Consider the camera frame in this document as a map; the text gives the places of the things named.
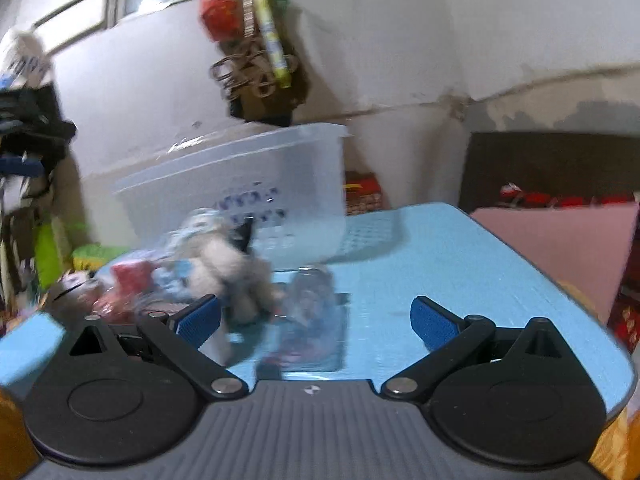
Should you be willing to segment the blue foam mat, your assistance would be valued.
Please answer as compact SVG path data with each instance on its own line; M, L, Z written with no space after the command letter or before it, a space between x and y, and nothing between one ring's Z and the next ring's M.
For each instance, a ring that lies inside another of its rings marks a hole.
M427 296L456 315L500 327L551 320L598 387L608 416L634 392L631 357L558 284L454 206L430 203L350 217L329 263L348 309L343 365L312 380L386 378L425 356L410 327L411 301Z

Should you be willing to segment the brown hanging bag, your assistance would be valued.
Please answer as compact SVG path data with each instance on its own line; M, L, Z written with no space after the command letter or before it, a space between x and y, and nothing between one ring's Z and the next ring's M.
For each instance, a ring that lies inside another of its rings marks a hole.
M228 91L229 113L244 122L288 127L293 112L307 101L309 81L305 67L295 54L285 55L291 84L283 88L276 81L264 56L253 58L233 76Z

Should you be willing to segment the clear plastic bottle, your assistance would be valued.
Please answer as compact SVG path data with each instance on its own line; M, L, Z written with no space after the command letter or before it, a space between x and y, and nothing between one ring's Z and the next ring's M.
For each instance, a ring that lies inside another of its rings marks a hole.
M302 266L285 285L255 366L258 379L335 372L342 366L347 310L326 266Z

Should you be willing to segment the red cigarette pack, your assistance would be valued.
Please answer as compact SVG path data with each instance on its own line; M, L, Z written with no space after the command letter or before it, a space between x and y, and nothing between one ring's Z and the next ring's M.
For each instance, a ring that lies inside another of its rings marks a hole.
M152 289L150 260L129 259L111 265L114 284L93 303L92 312L111 324L134 322L137 301Z

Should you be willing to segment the hanging dark clothes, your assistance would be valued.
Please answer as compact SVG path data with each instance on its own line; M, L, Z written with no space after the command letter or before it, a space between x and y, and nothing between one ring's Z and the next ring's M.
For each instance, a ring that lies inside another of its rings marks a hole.
M26 200L47 195L55 167L76 136L73 122L62 117L53 84L1 91L1 177L40 181Z

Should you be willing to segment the dark wooden headboard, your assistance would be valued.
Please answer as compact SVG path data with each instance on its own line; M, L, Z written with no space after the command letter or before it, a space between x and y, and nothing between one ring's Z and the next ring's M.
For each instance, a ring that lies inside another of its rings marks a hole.
M473 133L458 207L472 212L495 205L508 183L558 197L637 192L639 138L559 131Z

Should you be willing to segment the white plush toy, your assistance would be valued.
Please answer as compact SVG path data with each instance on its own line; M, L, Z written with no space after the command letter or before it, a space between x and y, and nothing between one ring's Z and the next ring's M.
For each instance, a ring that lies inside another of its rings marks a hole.
M229 327L250 325L277 307L271 264L250 250L253 220L234 226L216 209L195 209L167 234L164 256L186 265L186 290L195 298L216 296L222 318L218 330L198 346L221 365L232 361Z

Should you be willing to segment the translucent plastic basket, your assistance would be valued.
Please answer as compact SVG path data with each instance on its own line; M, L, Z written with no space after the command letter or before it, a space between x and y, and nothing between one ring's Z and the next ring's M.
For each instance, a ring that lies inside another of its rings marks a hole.
M255 134L130 174L115 195L144 246L210 208L232 226L253 218L252 247L273 269L326 262L346 229L347 136L328 122Z

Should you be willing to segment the pink board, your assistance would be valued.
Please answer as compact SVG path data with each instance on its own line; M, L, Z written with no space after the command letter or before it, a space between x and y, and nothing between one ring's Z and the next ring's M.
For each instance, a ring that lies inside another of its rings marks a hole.
M636 232L634 203L562 209L480 208L472 218L610 317Z

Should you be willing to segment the green paper bag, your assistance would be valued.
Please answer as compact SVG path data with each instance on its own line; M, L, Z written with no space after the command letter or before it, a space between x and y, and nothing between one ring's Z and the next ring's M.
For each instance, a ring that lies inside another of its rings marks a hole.
M41 289L47 289L73 267L72 246L63 222L50 214L36 227L35 265Z

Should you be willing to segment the red gift box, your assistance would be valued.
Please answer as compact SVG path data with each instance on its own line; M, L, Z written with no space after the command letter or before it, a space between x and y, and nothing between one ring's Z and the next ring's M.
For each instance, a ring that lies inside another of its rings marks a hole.
M384 209L383 190L375 174L347 171L343 188L346 214L349 216Z

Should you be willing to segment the blue white cloth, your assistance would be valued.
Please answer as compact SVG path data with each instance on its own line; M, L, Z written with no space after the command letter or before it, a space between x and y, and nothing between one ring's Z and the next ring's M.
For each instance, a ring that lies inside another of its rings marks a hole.
M169 300L187 304L193 299L189 278L198 256L195 237L194 229L183 228L163 235L153 247L152 281Z

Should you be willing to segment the green lidded yellow box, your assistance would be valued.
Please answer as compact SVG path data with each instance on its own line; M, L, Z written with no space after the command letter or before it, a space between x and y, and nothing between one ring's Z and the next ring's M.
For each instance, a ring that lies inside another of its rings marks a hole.
M72 265L75 271L97 271L110 261L129 252L128 247L87 244L72 251Z

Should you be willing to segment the red hanging bag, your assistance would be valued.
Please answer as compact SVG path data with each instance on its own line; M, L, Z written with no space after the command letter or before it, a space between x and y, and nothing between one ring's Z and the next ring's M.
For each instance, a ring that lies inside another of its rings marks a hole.
M198 14L207 35L215 42L243 36L242 0L198 0Z

